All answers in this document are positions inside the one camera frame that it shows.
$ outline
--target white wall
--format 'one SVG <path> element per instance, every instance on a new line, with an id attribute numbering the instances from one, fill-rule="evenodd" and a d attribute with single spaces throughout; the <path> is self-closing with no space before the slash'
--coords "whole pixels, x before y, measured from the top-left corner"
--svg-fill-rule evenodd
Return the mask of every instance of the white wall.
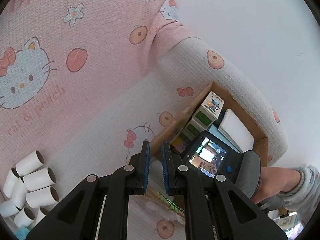
<path id="1" fill-rule="evenodd" d="M 320 30 L 303 0 L 176 0 L 180 18 L 233 62 L 278 112 L 289 149 L 276 166 L 320 168 Z"/>

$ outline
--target hello kitty face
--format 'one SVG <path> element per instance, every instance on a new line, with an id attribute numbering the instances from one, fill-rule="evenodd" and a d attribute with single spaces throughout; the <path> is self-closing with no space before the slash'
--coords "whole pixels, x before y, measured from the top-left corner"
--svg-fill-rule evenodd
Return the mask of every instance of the hello kitty face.
<path id="1" fill-rule="evenodd" d="M 137 126 L 133 129 L 127 130 L 127 138 L 124 141 L 124 146 L 128 148 L 129 154 L 126 158 L 128 164 L 132 155 L 140 153 L 144 140 L 151 141 L 155 137 L 155 134 L 150 129 L 150 125 L 146 124 Z"/>
<path id="2" fill-rule="evenodd" d="M 36 37 L 28 40 L 16 53 L 6 75 L 0 77 L 0 108 L 15 109 L 30 101 L 54 70 L 50 68 L 51 62 Z"/>
<path id="3" fill-rule="evenodd" d="M 179 21 L 179 11 L 174 0 L 165 0 L 160 9 L 160 13 L 166 20 Z"/>

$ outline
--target human hand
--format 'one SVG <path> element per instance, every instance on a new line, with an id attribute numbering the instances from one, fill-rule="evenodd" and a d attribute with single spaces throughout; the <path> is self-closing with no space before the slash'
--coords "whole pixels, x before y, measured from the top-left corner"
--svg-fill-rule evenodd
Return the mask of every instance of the human hand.
<path id="1" fill-rule="evenodd" d="M 289 192 L 299 184 L 300 179 L 300 173 L 295 170 L 261 167 L 259 185 L 251 200 L 257 204 L 280 191 Z"/>

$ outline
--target metal screw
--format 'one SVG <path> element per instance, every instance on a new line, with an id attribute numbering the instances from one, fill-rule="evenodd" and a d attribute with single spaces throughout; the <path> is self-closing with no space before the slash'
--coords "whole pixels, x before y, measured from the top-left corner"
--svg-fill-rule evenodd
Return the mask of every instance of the metal screw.
<path id="1" fill-rule="evenodd" d="M 133 171 L 134 167 L 132 165 L 126 165 L 124 166 L 125 171 Z"/>
<path id="2" fill-rule="evenodd" d="M 186 165 L 180 165 L 180 166 L 178 167 L 178 170 L 179 170 L 179 171 L 187 171 L 187 170 L 188 170 L 188 167 L 187 167 Z"/>
<path id="3" fill-rule="evenodd" d="M 226 177 L 221 175 L 221 174 L 219 174 L 219 175 L 216 176 L 216 179 L 217 179 L 217 181 L 224 182 L 226 180 Z"/>
<path id="4" fill-rule="evenodd" d="M 87 177 L 88 182 L 94 182 L 96 179 L 97 179 L 97 177 L 95 175 L 90 175 Z"/>

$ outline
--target paper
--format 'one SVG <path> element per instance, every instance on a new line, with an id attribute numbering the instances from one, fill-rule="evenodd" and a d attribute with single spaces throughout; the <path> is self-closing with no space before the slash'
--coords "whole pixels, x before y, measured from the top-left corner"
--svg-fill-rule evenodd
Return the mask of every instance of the paper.
<path id="1" fill-rule="evenodd" d="M 231 109 L 226 111 L 218 130 L 241 152 L 252 150 L 254 138 Z"/>

